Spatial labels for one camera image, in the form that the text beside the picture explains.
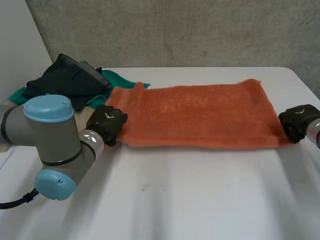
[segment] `gray wall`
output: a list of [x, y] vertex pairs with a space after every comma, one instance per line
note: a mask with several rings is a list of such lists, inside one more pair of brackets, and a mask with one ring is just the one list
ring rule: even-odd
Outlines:
[[96, 67], [282, 66], [320, 97], [318, 0], [26, 0], [54, 60]]

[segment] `towel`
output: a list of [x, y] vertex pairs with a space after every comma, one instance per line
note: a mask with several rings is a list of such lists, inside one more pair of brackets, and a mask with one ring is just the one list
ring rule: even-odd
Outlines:
[[[101, 74], [111, 83], [112, 89], [108, 91], [106, 94], [93, 97], [86, 103], [87, 106], [90, 106], [93, 109], [96, 109], [98, 106], [105, 104], [115, 87], [120, 87], [123, 89], [132, 89], [136, 84], [133, 81], [124, 79], [122, 76], [118, 75], [117, 73], [111, 70], [103, 70], [101, 71]], [[144, 83], [143, 86], [147, 89], [150, 86], [150, 84]]]
[[131, 147], [215, 149], [289, 145], [261, 82], [145, 89], [116, 87], [105, 103], [128, 114], [118, 139]]

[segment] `table surface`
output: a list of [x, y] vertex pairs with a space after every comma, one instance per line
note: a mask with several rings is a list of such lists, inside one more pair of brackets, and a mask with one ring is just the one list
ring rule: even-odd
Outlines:
[[[277, 114], [320, 101], [283, 67], [111, 68], [152, 88], [261, 81]], [[65, 201], [38, 195], [0, 210], [2, 240], [313, 240], [320, 150], [309, 140], [252, 151], [106, 148]], [[0, 201], [33, 189], [33, 147], [0, 155]]]

